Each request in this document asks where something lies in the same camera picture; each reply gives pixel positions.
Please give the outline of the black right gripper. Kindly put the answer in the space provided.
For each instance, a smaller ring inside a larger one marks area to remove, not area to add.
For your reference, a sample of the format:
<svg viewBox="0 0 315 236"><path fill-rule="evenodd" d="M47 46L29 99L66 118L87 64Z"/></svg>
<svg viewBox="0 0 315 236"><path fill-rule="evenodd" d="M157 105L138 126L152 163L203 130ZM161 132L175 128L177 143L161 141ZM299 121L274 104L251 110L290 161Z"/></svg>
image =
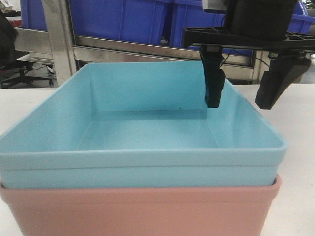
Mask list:
<svg viewBox="0 0 315 236"><path fill-rule="evenodd" d="M270 54L269 70L264 71L255 98L260 109L270 110L284 91L310 68L311 60L306 57L306 52L315 51L315 37L287 32L283 40L262 40L234 34L224 27L189 27L184 28L183 47L189 46L201 46L199 53L205 76L205 102L208 108L218 108L221 101L225 83L225 73L221 69L224 60L222 47L283 50Z"/></svg>

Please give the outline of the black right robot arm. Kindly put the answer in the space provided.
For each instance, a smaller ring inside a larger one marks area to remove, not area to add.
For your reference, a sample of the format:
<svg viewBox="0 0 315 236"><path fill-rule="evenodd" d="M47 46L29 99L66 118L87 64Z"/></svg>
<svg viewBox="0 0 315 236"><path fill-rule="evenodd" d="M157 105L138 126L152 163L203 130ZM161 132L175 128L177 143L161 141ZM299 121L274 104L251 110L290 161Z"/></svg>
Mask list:
<svg viewBox="0 0 315 236"><path fill-rule="evenodd" d="M312 35L288 31L294 0L205 0L206 12L223 11L221 27L184 29L183 46L197 46L205 75L207 107L220 104L225 81L223 48L269 53L269 69L263 73L255 103L271 109L283 92L310 67L307 52L315 50Z"/></svg>

